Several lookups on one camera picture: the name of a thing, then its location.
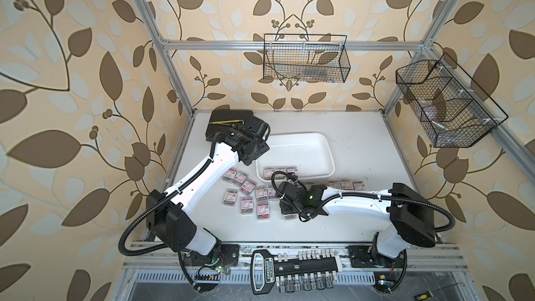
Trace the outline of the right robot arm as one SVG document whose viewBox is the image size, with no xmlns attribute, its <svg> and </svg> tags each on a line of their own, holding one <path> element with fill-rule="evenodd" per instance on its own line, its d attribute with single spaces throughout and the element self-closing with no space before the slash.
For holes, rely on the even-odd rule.
<svg viewBox="0 0 535 301">
<path fill-rule="evenodd" d="M 275 171 L 270 179 L 284 214 L 296 214 L 301 222 L 319 216 L 358 215 L 387 222 L 373 235 L 366 261 L 394 268 L 410 246 L 432 248 L 436 235 L 455 227 L 454 216 L 407 185 L 394 183 L 389 190 L 358 192 L 325 185 L 307 188 L 294 173 Z"/>
</svg>

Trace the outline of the twelfth paper clip box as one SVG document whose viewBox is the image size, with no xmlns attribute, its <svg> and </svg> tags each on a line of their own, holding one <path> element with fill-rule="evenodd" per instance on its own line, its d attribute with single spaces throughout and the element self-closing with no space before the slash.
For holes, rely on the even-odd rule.
<svg viewBox="0 0 535 301">
<path fill-rule="evenodd" d="M 230 168 L 222 176 L 222 180 L 226 183 L 235 183 L 235 177 L 238 173 L 238 170 L 235 168 Z"/>
</svg>

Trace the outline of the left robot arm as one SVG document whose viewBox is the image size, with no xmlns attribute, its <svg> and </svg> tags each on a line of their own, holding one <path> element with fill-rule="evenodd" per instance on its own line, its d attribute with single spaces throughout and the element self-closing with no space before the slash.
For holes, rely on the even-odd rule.
<svg viewBox="0 0 535 301">
<path fill-rule="evenodd" d="M 207 266 L 224 262 L 221 241 L 206 229 L 200 229 L 191 214 L 207 191 L 238 163 L 249 166 L 268 152 L 270 126 L 251 112 L 246 117 L 211 121 L 207 156 L 176 184 L 164 192 L 154 190 L 146 199 L 146 211 L 123 232 L 118 251 L 124 256 L 141 256 L 169 248 L 177 255 L 194 252 Z M 160 239 L 159 245 L 133 250 L 126 241 L 143 221 L 149 231 Z"/>
</svg>

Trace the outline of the fourteenth paper clip box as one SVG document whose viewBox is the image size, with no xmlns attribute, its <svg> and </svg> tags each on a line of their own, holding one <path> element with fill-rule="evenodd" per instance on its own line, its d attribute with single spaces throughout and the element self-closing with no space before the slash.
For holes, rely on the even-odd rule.
<svg viewBox="0 0 535 301">
<path fill-rule="evenodd" d="M 254 200 L 250 196 L 244 196 L 240 201 L 240 214 L 251 215 L 254 213 Z"/>
</svg>

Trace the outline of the eleventh paper clip box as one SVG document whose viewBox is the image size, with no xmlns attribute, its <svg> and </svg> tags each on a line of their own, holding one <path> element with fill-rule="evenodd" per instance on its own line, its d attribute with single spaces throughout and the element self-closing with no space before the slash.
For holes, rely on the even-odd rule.
<svg viewBox="0 0 535 301">
<path fill-rule="evenodd" d="M 363 181 L 353 181 L 352 186 L 354 191 L 365 191 L 365 184 Z"/>
</svg>

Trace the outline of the fifteenth paper clip box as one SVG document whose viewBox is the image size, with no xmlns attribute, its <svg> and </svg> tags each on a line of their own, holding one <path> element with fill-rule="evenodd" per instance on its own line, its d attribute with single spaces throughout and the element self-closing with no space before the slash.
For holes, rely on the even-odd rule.
<svg viewBox="0 0 535 301">
<path fill-rule="evenodd" d="M 270 219 L 270 205 L 267 202 L 259 203 L 256 207 L 256 217 L 258 220 Z"/>
</svg>

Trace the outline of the thirteenth paper clip box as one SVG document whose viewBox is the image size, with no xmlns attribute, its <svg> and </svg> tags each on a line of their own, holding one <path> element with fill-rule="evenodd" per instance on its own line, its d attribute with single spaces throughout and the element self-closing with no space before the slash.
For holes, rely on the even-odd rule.
<svg viewBox="0 0 535 301">
<path fill-rule="evenodd" d="M 238 200 L 237 190 L 226 190 L 224 193 L 223 204 L 225 206 L 234 207 Z"/>
</svg>

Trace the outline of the sixteenth paper clip box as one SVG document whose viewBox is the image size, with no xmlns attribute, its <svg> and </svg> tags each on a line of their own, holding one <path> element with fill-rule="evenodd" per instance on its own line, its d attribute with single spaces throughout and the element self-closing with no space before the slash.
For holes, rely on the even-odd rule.
<svg viewBox="0 0 535 301">
<path fill-rule="evenodd" d="M 284 215 L 284 219 L 285 220 L 295 220 L 295 219 L 298 219 L 299 215 L 298 214 L 288 214 L 288 215 Z"/>
</svg>

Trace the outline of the white plastic tray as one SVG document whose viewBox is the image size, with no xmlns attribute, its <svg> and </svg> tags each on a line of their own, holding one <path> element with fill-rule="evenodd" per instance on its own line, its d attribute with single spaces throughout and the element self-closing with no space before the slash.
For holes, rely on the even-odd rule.
<svg viewBox="0 0 535 301">
<path fill-rule="evenodd" d="M 318 132 L 271 135 L 269 150 L 258 158 L 256 175 L 264 181 L 267 167 L 296 167 L 298 177 L 306 181 L 326 179 L 336 167 L 327 138 Z"/>
</svg>

